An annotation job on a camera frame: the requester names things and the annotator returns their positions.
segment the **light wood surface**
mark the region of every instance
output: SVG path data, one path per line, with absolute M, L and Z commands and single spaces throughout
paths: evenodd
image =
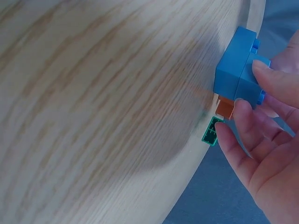
M 264 4 L 1 0 L 0 223 L 161 223 L 208 149 L 215 66 Z

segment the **toy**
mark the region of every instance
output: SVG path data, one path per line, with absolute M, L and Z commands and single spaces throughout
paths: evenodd
M 202 138 L 202 141 L 214 146 L 217 142 L 217 135 L 216 135 L 216 130 L 215 130 L 215 124 L 217 122 L 223 122 L 223 120 L 217 118 L 217 117 L 212 117 L 212 120 L 210 121 L 210 124 L 208 128 L 206 129 L 206 132 L 204 134 L 204 137 Z
M 219 96 L 218 99 L 220 100 L 216 114 L 222 116 L 225 119 L 230 120 L 232 115 L 233 115 L 233 110 L 234 110 L 234 102 L 233 100 L 224 98 Z
M 255 32 L 238 27 L 216 68 L 215 93 L 228 100 L 247 100 L 253 109 L 263 102 L 265 92 L 252 73 L 252 62 L 260 60 L 270 66 L 270 60 L 257 54 L 259 45 Z M 219 107 L 218 112 L 222 113 L 228 105 L 221 100 Z

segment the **green lego brick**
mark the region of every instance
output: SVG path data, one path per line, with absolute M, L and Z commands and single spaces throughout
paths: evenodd
M 202 138 L 202 141 L 214 146 L 217 142 L 217 134 L 216 134 L 216 129 L 215 129 L 215 124 L 217 122 L 223 122 L 220 118 L 217 117 L 212 117 L 212 120 L 210 121 L 210 124 L 208 128 L 206 129 L 206 132 L 204 134 L 204 137 Z

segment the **orange lego piece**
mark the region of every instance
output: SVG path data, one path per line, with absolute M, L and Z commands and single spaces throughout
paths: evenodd
M 230 120 L 233 115 L 234 102 L 233 100 L 224 97 L 218 97 L 220 103 L 217 107 L 216 114 L 223 116 L 225 119 Z

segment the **finger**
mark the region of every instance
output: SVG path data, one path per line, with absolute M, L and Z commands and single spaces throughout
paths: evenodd
M 221 122 L 215 125 L 219 145 L 230 166 L 242 184 L 248 188 L 249 182 L 258 167 L 257 161 L 250 158 L 242 149 L 231 129 Z
M 261 61 L 253 62 L 253 73 L 266 93 L 279 101 L 299 108 L 299 76 L 292 73 L 284 73 L 268 68 Z
M 266 95 L 265 102 L 297 133 L 299 131 L 299 109 L 288 106 L 272 96 Z
M 288 132 L 282 129 L 278 123 L 268 117 L 261 110 L 256 109 L 253 113 L 264 136 L 277 146 L 290 142 L 293 139 Z
M 238 100 L 235 103 L 234 120 L 243 145 L 255 160 L 261 162 L 276 145 L 261 132 L 247 101 Z
M 271 67 L 274 70 L 299 74 L 299 30 L 293 35 L 286 49 L 271 59 Z
M 278 114 L 273 111 L 271 107 L 269 107 L 265 102 L 262 105 L 257 105 L 257 108 L 263 111 L 267 116 L 271 118 L 278 117 Z

